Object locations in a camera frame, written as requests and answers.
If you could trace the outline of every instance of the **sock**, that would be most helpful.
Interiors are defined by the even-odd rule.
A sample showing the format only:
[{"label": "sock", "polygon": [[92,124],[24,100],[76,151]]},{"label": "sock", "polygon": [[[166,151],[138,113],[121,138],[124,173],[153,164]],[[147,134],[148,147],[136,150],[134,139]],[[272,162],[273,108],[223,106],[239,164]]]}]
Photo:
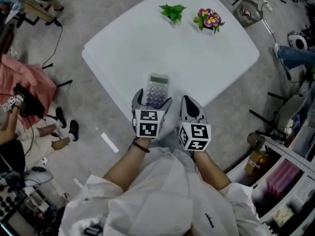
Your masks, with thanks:
[{"label": "sock", "polygon": [[57,128],[60,128],[63,124],[62,124],[62,122],[60,120],[57,120],[55,122],[55,125],[57,126]]},{"label": "sock", "polygon": [[69,133],[69,138],[70,138],[70,140],[72,140],[72,141],[75,139],[74,135],[71,134],[71,133]]}]

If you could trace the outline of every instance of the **white table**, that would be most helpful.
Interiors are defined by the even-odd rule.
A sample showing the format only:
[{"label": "white table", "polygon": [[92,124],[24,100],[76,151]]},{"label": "white table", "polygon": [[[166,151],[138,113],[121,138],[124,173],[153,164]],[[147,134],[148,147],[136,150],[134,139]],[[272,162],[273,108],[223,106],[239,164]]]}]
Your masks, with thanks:
[{"label": "white table", "polygon": [[[187,7],[180,24],[161,15],[159,5],[166,3]],[[220,14],[225,25],[219,33],[200,31],[192,22],[200,8]],[[177,125],[183,95],[206,106],[257,61],[259,52],[219,0],[145,0],[95,35],[82,56],[129,120],[131,101],[146,89],[148,75],[168,75],[173,103],[163,137]]]}]

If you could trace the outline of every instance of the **calculator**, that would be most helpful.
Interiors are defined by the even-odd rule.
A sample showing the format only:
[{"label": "calculator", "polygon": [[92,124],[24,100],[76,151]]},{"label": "calculator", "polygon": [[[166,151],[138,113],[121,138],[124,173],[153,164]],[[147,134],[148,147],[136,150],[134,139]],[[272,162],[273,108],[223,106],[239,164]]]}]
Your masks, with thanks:
[{"label": "calculator", "polygon": [[146,106],[160,108],[167,99],[169,76],[151,73],[148,77]]}]

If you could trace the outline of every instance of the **beige shorts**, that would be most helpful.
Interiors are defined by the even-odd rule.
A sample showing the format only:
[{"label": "beige shorts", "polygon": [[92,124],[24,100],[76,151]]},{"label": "beige shorts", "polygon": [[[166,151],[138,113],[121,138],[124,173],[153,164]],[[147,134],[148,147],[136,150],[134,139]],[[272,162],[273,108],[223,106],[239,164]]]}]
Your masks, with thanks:
[{"label": "beige shorts", "polygon": [[34,128],[33,143],[32,137],[32,131],[28,131],[17,138],[22,144],[24,154],[27,153],[27,151],[29,151],[31,147],[30,151],[25,156],[25,170],[31,169],[41,159],[49,156],[49,154],[54,151],[54,149],[51,147],[52,142],[50,140],[50,137],[39,137],[37,128]]}]

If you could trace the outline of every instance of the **white shirt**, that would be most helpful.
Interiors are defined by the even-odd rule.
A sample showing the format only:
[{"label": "white shirt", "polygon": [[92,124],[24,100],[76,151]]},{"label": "white shirt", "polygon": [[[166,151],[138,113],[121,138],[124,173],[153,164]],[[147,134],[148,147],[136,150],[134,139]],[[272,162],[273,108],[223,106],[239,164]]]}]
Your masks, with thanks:
[{"label": "white shirt", "polygon": [[99,236],[265,235],[251,201],[252,188],[232,183],[218,192],[196,173],[190,157],[152,148],[125,193],[90,176],[66,206],[60,236],[83,236],[99,224]]}]

